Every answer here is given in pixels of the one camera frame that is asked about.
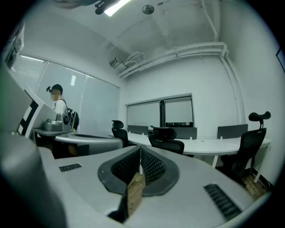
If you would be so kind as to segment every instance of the fluorescent light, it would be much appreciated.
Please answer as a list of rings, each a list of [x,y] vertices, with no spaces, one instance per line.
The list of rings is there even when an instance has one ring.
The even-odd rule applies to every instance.
[[[71,81],[70,81],[70,85],[71,85],[71,86],[74,86],[75,79],[76,79],[76,76],[75,76],[75,75],[72,75]]]
[[[121,0],[117,4],[111,6],[107,10],[105,10],[104,13],[107,14],[108,16],[112,16],[114,13],[116,13],[121,7],[123,7],[129,1],[130,0]]]
[[[76,73],[80,73],[80,74],[83,74],[83,75],[85,75],[85,76],[86,76],[86,74],[81,73],[81,72],[79,72],[79,71],[76,71],[76,70],[73,70],[73,69],[70,69],[70,68],[67,68],[67,67],[66,67],[66,69],[72,70],[72,71],[74,71],[74,72],[76,72]]]
[[[33,60],[36,60],[36,61],[44,62],[43,60],[35,59],[35,58],[28,57],[28,56],[25,56],[25,55],[20,55],[20,56],[23,57],[23,58],[26,58],[26,59],[33,59]]]

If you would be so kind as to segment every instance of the black cap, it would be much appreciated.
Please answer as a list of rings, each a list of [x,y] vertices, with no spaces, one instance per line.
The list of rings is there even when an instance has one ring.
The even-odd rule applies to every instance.
[[[59,85],[59,84],[55,84],[55,85],[52,87],[51,90],[59,90],[59,91],[61,92],[61,94],[62,94],[62,92],[63,92],[63,88],[62,88],[62,86]]]

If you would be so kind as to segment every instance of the white ceiling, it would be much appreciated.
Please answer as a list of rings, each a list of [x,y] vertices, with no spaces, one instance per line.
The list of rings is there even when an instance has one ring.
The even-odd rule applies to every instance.
[[[213,20],[212,1],[205,3]],[[153,14],[142,12],[146,4],[154,6]],[[131,0],[112,17],[96,15],[94,5],[70,10],[51,5],[49,10],[97,32],[106,46],[111,42],[127,55],[140,51],[150,57],[175,46],[214,41],[199,0]]]

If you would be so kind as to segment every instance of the white desk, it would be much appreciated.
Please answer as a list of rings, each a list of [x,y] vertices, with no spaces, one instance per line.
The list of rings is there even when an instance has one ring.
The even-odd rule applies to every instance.
[[[137,145],[146,145],[151,146],[151,143],[147,135],[128,133],[128,139],[131,143]],[[177,139],[184,143],[184,152],[185,155],[212,155],[214,156],[214,161],[212,166],[216,167],[218,156],[219,155],[234,155],[238,152],[240,148],[240,138],[230,138],[230,139]],[[254,182],[256,183],[261,175],[261,169],[267,152],[270,150],[270,139],[264,139],[261,145],[261,148],[266,148],[261,167],[257,173]]]

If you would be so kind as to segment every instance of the person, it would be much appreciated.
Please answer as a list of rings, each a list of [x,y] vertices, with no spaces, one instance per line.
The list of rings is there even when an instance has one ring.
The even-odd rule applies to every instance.
[[[57,113],[66,113],[66,102],[62,98],[63,88],[59,84],[55,84],[50,90],[50,96],[53,101],[55,101],[53,105],[53,110]]]

